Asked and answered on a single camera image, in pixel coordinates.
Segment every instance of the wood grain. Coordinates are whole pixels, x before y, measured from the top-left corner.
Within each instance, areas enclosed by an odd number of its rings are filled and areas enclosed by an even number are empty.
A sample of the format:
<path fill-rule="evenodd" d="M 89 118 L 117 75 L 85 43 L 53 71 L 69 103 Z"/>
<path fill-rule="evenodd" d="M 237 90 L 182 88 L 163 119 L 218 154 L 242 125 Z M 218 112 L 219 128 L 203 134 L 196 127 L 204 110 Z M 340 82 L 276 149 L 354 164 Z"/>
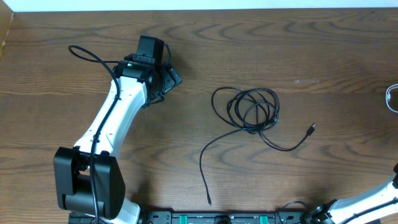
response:
<path fill-rule="evenodd" d="M 183 83 L 140 111 L 120 156 L 127 197 L 174 210 L 273 210 L 312 205 L 380 184 L 398 161 L 398 116 L 384 91 L 398 83 L 398 9 L 55 12 L 17 14 L 0 63 L 0 223 L 65 223 L 52 159 L 86 131 L 110 77 L 70 55 L 78 44 L 103 59 L 136 51 L 141 34 L 169 43 Z M 269 149 L 232 131 L 210 105 L 221 86 L 278 94 Z M 225 108 L 233 92 L 216 98 Z M 398 222 L 393 216 L 384 223 Z"/>

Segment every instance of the black bracket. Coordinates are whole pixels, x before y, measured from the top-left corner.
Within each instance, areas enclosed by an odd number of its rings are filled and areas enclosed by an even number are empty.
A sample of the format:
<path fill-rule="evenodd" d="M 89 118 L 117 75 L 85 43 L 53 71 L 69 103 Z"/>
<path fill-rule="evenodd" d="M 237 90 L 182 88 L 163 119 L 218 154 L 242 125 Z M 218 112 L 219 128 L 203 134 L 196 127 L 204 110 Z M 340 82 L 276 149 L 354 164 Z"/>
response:
<path fill-rule="evenodd" d="M 78 148 L 60 147 L 54 157 L 55 185 L 58 206 L 61 209 L 94 214 L 93 194 L 90 176 L 86 170 L 90 154 Z M 99 215 L 114 219 L 123 204 L 126 186 L 115 157 L 95 155 L 95 184 L 98 197 Z"/>
<path fill-rule="evenodd" d="M 334 199 L 326 204 L 318 206 L 312 210 L 306 217 L 305 221 L 309 224 L 335 224 L 331 219 L 331 215 L 328 212 L 329 208 L 336 202 Z"/>
<path fill-rule="evenodd" d="M 162 64 L 164 47 L 167 49 L 169 59 Z M 170 59 L 169 46 L 163 40 L 142 35 L 137 53 L 125 56 L 113 70 L 118 78 L 121 76 L 136 78 L 137 82 L 146 84 L 147 99 L 142 106 L 146 108 L 164 101 L 164 95 L 182 82 L 180 75 L 170 64 Z"/>

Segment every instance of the white wall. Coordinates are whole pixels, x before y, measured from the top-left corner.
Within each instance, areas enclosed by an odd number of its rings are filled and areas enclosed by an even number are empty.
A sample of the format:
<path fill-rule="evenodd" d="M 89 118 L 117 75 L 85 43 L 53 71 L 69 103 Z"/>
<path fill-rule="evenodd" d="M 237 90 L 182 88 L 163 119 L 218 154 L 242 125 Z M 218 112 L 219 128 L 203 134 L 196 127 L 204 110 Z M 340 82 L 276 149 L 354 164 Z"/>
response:
<path fill-rule="evenodd" d="M 398 7 L 398 0 L 4 0 L 14 12 Z"/>

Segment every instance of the green connector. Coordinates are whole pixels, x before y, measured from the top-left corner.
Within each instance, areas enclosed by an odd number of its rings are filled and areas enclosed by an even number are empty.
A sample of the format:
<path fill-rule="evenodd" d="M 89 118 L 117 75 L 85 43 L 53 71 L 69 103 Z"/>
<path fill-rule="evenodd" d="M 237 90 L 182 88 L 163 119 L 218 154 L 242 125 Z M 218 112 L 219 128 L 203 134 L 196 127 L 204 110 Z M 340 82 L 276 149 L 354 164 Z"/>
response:
<path fill-rule="evenodd" d="M 269 224 L 267 216 L 260 216 L 260 224 Z"/>
<path fill-rule="evenodd" d="M 180 215 L 180 224 L 188 224 L 188 216 Z"/>

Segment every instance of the cable plug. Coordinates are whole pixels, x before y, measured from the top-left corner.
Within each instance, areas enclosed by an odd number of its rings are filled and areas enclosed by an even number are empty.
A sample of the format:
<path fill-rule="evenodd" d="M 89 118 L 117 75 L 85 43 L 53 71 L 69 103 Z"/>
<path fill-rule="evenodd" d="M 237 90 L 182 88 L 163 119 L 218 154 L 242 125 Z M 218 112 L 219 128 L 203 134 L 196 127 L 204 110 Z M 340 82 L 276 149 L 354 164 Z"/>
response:
<path fill-rule="evenodd" d="M 315 124 L 311 126 L 311 128 L 307 131 L 307 136 L 310 136 L 315 131 Z"/>
<path fill-rule="evenodd" d="M 207 202 L 209 203 L 209 205 L 211 206 L 211 199 L 210 199 L 210 194 L 207 193 Z"/>

